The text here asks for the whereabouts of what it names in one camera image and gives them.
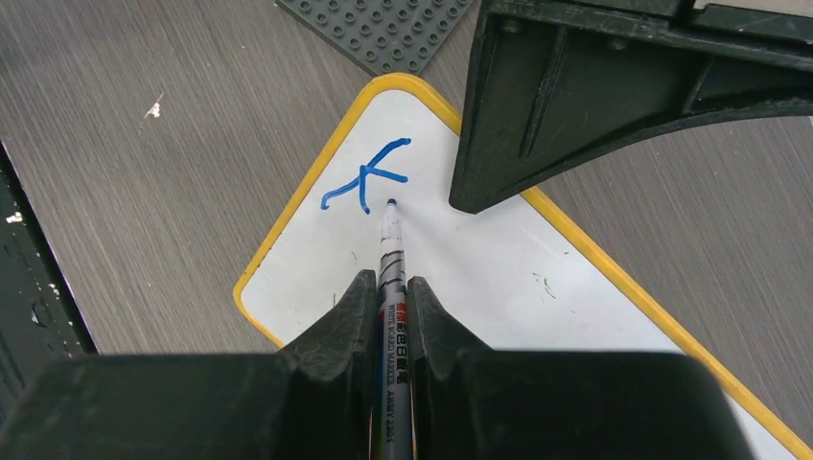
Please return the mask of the yellow framed whiteboard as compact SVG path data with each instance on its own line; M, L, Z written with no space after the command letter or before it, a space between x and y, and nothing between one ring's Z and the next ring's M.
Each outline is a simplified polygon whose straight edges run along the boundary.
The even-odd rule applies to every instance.
M759 459L811 448L536 188L476 215L448 202L461 117L418 77L370 81L234 287L242 314L285 345L356 274L379 266L381 217L398 203L406 271L499 349L684 353L718 378Z

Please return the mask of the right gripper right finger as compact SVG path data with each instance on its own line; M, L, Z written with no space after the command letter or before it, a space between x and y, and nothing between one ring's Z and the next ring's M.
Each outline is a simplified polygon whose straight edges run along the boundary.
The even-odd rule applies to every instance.
M421 459L750 459L714 375L662 352L497 351L407 285Z

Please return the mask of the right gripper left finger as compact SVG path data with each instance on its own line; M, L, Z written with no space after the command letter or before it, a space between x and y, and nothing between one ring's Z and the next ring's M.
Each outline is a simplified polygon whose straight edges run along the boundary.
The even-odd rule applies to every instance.
M1 431L5 459L364 459L376 276L273 354L52 364Z

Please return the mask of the whiteboard marker pen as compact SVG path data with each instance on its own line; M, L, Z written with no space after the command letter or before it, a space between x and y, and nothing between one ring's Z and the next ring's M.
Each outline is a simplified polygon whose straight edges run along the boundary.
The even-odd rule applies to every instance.
M406 252L397 200L383 212L378 279L379 342L376 400L373 409L372 459L413 457Z

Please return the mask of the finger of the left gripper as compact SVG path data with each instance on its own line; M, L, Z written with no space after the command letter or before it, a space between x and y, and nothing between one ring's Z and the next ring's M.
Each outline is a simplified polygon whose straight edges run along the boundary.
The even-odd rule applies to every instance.
M640 141L811 111L809 3L485 1L449 202L476 214Z

